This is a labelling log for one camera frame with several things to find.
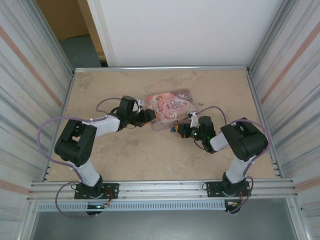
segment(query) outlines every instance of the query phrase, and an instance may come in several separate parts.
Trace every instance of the white wall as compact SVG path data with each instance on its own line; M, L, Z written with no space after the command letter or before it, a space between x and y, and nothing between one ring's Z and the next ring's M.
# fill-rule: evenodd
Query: white wall
M88 0L111 67L248 65L283 0Z

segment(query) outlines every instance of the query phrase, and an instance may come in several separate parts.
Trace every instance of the black mounting plate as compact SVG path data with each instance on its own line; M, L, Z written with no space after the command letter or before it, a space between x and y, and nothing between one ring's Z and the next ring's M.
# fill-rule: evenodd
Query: black mounting plate
M224 192L222 182L221 181L207 181L206 185L206 193L208 198L220 198L220 197L240 197L240 190L243 193L243 197L247 197L249 194L249 182L245 181L244 184L240 187L239 191L233 195L227 195Z
M88 195L82 195L79 192L79 186L80 186L80 183L76 185L74 199L93 199L92 197L90 197ZM113 195L112 199L118 198L119 183L102 183L102 188L108 189L112 192L112 195ZM104 191L102 191L102 195L100 197L94 198L94 199L109 199L109 198L110 197Z

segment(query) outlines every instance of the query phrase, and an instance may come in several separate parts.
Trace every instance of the gray floor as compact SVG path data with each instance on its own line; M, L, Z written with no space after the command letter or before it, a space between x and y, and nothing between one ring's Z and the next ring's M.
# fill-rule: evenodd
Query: gray floor
M224 211L119 211L70 219L38 213L33 240L295 240L285 199L253 199Z
M59 43L73 68L101 68L90 35L68 38Z

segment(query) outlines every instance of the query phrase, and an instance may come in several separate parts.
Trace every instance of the corrugated metal wall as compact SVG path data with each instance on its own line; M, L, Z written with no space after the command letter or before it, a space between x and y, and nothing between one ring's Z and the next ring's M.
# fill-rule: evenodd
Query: corrugated metal wall
M72 79L69 63L34 1L0 1L0 239L13 239L32 181L47 160L36 134L59 116ZM56 125L41 136L48 151Z
M253 71L283 174L320 239L320 1L297 0Z

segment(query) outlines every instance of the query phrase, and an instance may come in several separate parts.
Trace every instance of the wooden table surface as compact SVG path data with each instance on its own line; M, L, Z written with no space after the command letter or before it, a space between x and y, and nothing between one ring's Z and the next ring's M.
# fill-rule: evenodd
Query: wooden table surface
M198 111L216 105L225 112L227 122L246 117L259 121L249 84L243 70L226 71L132 71L80 72L75 75L66 116L98 118L96 105L102 99L132 96L145 99L149 95L189 89ZM119 100L103 103L101 109L111 111ZM218 133L224 120L212 108L201 116L211 116ZM105 181L166 181L221 179L232 160L228 147L209 154L199 149L192 138L182 139L169 129L153 131L151 125L125 128L97 137L91 160ZM248 171L254 178L274 178L268 153ZM52 164L48 181L71 181L77 176L68 167Z

